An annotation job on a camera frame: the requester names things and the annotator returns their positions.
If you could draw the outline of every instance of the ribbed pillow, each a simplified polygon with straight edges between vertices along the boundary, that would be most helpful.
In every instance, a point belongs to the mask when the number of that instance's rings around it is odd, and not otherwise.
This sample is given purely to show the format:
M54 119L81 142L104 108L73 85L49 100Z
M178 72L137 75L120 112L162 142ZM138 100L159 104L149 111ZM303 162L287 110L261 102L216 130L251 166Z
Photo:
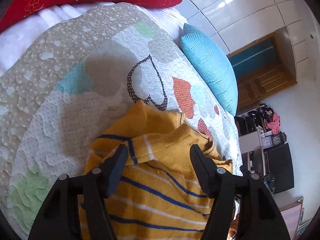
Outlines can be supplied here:
M181 49L207 83L219 103L233 116L238 104L235 73L227 56L217 44L195 27L184 24Z

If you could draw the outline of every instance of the tv screen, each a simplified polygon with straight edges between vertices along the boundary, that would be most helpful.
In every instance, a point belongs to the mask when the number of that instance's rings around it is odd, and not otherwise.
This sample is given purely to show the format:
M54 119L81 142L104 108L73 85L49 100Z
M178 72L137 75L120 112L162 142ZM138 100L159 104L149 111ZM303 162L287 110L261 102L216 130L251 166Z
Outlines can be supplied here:
M269 171L275 176L274 194L294 187L293 168L289 144L268 149Z

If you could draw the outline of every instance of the quilted blanket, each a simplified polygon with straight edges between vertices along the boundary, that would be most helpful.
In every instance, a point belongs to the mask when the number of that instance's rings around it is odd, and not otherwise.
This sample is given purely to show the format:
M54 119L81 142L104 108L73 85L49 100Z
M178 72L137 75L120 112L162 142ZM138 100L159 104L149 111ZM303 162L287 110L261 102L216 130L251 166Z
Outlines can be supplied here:
M94 8L43 33L0 78L1 211L22 239L54 181L137 101L184 112L242 164L237 129L173 39L135 6Z

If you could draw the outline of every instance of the white clock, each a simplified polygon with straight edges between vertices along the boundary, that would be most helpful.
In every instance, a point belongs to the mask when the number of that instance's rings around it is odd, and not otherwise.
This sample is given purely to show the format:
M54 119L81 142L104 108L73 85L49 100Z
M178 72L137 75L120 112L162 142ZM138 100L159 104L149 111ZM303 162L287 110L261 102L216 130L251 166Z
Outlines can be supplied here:
M271 136L262 137L261 141L262 141L262 146L263 146L264 149L272 147Z

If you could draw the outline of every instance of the pink cloth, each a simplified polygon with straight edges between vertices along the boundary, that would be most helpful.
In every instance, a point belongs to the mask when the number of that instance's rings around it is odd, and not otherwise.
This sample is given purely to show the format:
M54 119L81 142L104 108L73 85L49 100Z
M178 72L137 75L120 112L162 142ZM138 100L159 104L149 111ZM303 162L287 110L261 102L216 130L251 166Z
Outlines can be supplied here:
M273 114L273 122L268 123L268 128L272 130L272 134L280 132L280 116L278 114Z

